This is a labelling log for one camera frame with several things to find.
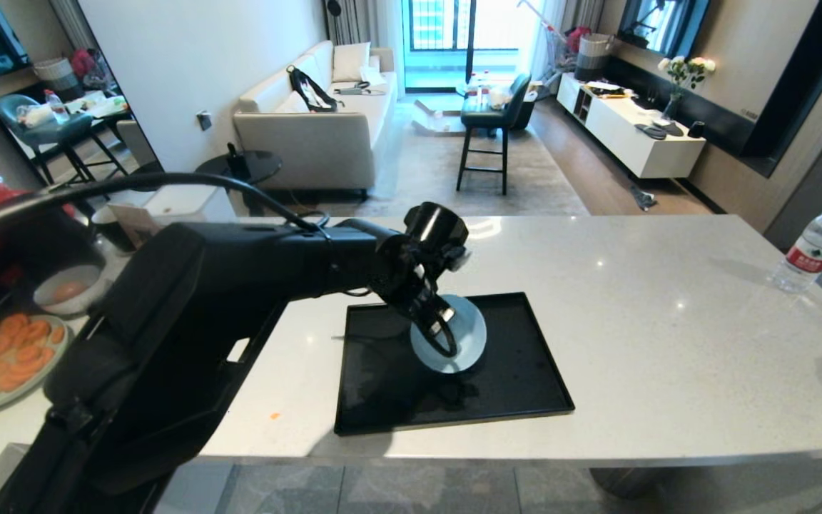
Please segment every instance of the egg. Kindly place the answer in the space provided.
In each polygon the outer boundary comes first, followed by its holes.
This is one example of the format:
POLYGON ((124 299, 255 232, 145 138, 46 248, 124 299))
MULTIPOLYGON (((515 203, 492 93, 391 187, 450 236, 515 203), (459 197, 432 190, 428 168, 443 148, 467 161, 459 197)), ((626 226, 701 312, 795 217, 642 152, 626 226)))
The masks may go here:
POLYGON ((85 286, 80 280, 72 280, 66 283, 60 283, 53 293, 53 303, 62 303, 65 300, 71 300, 75 296, 81 295, 88 286, 85 286))

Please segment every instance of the area rug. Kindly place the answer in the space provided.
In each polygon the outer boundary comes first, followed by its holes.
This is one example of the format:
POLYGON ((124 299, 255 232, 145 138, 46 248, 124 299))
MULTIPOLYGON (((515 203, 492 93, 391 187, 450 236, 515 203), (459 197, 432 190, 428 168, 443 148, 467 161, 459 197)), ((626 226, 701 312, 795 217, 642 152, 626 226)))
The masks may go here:
MULTIPOLYGON (((414 100, 395 107, 385 168, 366 201, 322 198, 316 208, 332 216, 404 216, 421 202, 437 202, 463 216, 588 216, 588 209, 531 130, 509 138, 507 194, 499 173, 465 172, 456 192, 464 137, 418 134, 411 124, 414 100)), ((500 150, 502 140, 480 134, 471 148, 500 150)), ((499 167, 500 156, 469 153, 469 166, 499 167)))

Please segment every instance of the black tray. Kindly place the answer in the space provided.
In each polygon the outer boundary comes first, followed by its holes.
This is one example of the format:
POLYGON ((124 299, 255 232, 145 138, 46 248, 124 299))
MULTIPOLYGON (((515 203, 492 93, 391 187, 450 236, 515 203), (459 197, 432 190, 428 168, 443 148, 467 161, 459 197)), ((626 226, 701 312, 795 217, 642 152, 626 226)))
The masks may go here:
POLYGON ((389 306, 350 306, 335 414, 337 435, 570 413, 560 377, 525 293, 470 296, 487 347, 469 370, 445 375, 411 349, 411 322, 389 306))

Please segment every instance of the wall outlet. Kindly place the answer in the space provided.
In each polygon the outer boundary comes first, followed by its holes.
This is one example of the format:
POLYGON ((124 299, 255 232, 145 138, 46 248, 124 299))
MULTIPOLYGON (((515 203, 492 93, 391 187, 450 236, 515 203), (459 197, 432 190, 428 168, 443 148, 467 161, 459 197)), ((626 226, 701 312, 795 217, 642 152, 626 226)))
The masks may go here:
POLYGON ((196 113, 196 119, 198 119, 198 125, 202 127, 203 131, 211 128, 211 113, 208 113, 208 111, 196 113))

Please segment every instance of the white bowl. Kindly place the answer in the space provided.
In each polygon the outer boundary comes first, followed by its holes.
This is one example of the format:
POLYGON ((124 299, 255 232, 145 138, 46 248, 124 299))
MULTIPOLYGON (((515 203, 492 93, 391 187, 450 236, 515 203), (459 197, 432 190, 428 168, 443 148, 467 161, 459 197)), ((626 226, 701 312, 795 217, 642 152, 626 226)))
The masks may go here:
POLYGON ((97 266, 75 266, 62 270, 46 279, 34 292, 34 303, 56 316, 74 316, 84 313, 92 303, 107 292, 111 282, 101 277, 101 268, 97 266), (81 282, 87 289, 60 303, 53 303, 56 289, 66 282, 81 282))

